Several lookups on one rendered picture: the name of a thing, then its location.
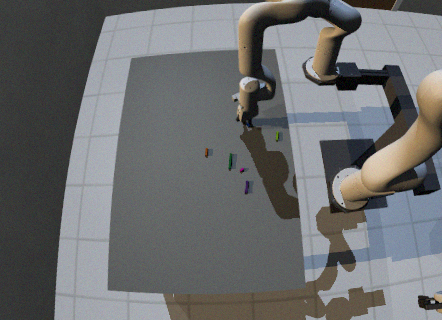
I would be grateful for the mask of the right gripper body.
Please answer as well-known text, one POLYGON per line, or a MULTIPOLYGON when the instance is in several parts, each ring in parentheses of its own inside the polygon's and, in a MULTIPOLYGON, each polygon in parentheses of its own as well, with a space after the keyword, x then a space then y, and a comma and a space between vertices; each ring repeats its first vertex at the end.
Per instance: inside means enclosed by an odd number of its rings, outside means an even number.
POLYGON ((252 112, 244 111, 243 109, 240 108, 240 106, 241 105, 239 104, 238 110, 237 110, 237 116, 239 115, 239 119, 241 122, 245 122, 247 120, 250 120, 250 119, 256 117, 259 113, 258 103, 257 103, 257 107, 252 112))

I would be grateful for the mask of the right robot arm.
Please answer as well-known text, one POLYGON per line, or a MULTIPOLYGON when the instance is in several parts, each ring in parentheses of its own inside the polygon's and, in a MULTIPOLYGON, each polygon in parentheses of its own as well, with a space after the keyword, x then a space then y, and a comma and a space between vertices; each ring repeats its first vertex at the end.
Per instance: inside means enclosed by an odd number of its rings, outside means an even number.
POLYGON ((258 101, 271 100, 275 96, 275 78, 261 64, 266 28, 297 23, 309 15, 313 18, 322 17, 332 24, 335 28, 325 27, 320 31, 315 55, 306 63, 310 76, 328 82, 339 76, 336 61, 343 39, 357 31, 362 22, 361 14, 342 0, 265 1, 268 2, 249 7, 238 24, 239 70, 246 77, 241 80, 240 92, 232 95, 232 100, 239 101, 240 108, 245 111, 252 111, 257 107, 258 101), (266 83, 260 84, 257 79, 266 83))

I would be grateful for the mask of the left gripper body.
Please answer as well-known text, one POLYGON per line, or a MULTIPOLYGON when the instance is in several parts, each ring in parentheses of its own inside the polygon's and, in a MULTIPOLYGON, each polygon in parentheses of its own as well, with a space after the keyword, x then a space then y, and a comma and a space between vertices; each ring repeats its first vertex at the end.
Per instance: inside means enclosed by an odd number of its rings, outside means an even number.
MULTIPOLYGON (((438 291, 438 292, 434 293, 434 299, 436 299, 438 302, 442 303, 442 291, 438 291)), ((442 309, 438 309, 436 311, 439 313, 442 313, 442 309)))

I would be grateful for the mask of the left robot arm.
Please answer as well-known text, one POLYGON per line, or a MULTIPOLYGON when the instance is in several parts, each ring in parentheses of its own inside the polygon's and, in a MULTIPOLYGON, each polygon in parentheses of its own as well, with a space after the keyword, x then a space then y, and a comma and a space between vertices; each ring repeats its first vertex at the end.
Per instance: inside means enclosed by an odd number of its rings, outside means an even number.
POLYGON ((416 99, 419 115, 404 136, 370 156, 360 171, 346 168, 335 176, 332 192, 340 206, 359 209, 371 197, 423 184, 425 162, 442 148, 442 69, 421 81, 416 99))

